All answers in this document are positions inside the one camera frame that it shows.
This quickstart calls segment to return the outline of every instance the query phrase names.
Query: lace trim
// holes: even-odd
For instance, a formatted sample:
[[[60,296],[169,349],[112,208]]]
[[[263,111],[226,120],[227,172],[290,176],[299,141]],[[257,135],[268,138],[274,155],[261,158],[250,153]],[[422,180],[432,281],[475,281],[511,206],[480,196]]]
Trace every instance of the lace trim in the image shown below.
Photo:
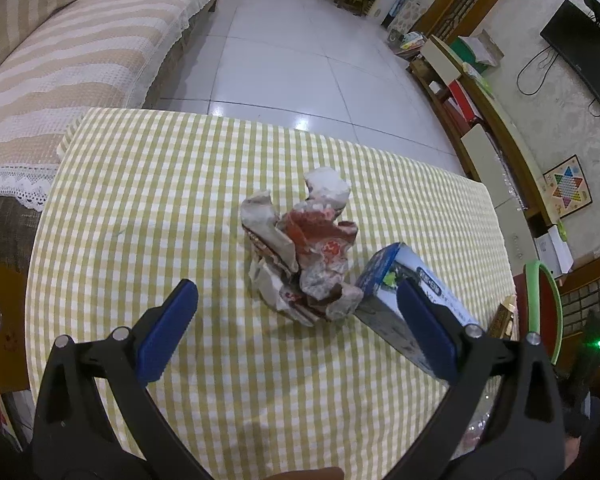
[[[13,196],[23,206],[41,212],[57,170],[57,164],[0,166],[0,195]]]

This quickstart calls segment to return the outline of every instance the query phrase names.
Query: black cable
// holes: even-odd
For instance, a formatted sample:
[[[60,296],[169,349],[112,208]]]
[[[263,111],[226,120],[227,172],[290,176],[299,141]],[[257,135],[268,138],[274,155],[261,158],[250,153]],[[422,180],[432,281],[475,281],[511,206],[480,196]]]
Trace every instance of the black cable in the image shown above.
[[[542,88],[542,85],[544,84],[547,75],[549,75],[549,70],[551,70],[551,67],[554,65],[555,60],[558,59],[558,53],[555,52],[555,55],[552,57],[551,62],[549,63],[549,68],[546,69],[546,72],[544,73],[544,77],[542,78],[542,81],[540,82],[540,86],[536,89],[535,92],[531,92],[531,94],[528,94],[527,92],[523,91],[522,88],[520,88],[520,76],[522,76],[522,73],[529,67],[529,65],[531,65],[534,60],[536,60],[539,56],[541,56],[542,54],[544,54],[547,50],[549,50],[551,48],[551,46],[548,46],[547,48],[542,49],[540,52],[538,52],[535,56],[533,56],[529,62],[523,67],[523,69],[518,72],[518,77],[516,78],[516,86],[518,87],[518,90],[520,91],[521,94],[526,95],[526,96],[532,96],[532,95],[536,95],[540,89]],[[550,58],[550,56],[546,56],[540,63],[538,63],[538,68],[540,68],[540,65],[545,63],[546,61],[548,61],[548,59]]]
[[[591,105],[596,101],[596,98],[594,97],[591,102],[589,103],[589,106],[587,106],[587,112],[589,112],[593,117],[600,117],[600,115],[596,115],[595,113],[593,113],[591,111]]]

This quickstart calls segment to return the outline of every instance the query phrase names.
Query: green rim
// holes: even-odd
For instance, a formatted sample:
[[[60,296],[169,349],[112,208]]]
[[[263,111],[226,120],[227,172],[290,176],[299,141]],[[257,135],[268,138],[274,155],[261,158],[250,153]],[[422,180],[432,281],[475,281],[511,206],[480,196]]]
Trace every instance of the green rim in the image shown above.
[[[562,347],[562,302],[560,301],[558,286],[555,284],[551,271],[540,260],[534,260],[525,264],[528,330],[529,332],[540,333],[540,272],[547,277],[549,286],[551,286],[552,293],[554,294],[555,311],[558,322],[554,354],[551,357],[551,363],[555,365],[558,362],[558,355],[560,355],[560,348]]]

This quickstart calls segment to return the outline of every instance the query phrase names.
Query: table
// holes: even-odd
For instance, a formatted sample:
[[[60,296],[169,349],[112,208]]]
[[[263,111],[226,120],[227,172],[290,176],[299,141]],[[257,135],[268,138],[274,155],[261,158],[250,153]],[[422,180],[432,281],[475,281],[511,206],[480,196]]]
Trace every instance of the table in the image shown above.
[[[351,279],[404,240],[486,326],[514,285],[484,186],[398,155],[298,130],[159,110],[92,108],[67,148],[36,237],[26,337],[34,396],[54,338],[131,326],[180,278],[198,312],[150,393],[216,479],[339,465],[382,478],[445,386],[355,317],[306,328],[270,311],[248,282],[240,202],[272,190],[282,210],[302,175],[331,166],[358,223]],[[122,445],[137,451],[103,386]]]

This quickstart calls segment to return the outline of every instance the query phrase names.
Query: sofa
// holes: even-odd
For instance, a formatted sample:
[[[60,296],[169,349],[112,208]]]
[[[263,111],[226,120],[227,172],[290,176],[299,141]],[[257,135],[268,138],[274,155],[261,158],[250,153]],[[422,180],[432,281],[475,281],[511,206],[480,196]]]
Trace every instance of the sofa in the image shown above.
[[[0,0],[1,264],[27,272],[67,128],[154,107],[216,2]]]

